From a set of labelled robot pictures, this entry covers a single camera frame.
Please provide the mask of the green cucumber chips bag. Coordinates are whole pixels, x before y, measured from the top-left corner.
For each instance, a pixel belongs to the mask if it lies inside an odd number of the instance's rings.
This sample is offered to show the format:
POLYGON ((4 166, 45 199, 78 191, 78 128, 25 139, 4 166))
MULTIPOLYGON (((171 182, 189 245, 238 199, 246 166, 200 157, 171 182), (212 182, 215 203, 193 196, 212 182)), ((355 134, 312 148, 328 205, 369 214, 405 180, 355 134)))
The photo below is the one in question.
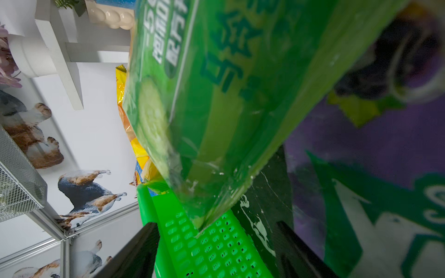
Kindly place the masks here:
POLYGON ((406 1, 137 1, 123 108, 202 231, 406 1))

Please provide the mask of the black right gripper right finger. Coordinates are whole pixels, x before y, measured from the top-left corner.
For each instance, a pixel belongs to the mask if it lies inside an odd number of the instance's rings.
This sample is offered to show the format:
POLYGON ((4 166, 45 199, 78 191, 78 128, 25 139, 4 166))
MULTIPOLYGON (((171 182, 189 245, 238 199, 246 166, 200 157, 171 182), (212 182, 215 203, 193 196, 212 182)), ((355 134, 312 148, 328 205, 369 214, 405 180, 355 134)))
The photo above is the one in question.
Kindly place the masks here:
POLYGON ((276 223, 276 261, 282 278, 337 277, 283 221, 276 223))

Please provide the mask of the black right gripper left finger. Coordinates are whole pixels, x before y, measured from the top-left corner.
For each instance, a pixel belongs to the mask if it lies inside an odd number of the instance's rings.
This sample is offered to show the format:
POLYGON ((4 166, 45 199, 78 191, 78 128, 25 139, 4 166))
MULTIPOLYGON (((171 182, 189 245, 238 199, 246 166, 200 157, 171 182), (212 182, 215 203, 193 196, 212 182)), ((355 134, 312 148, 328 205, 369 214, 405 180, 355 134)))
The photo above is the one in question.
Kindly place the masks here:
POLYGON ((150 278, 159 241, 158 225, 147 223, 95 278, 150 278))

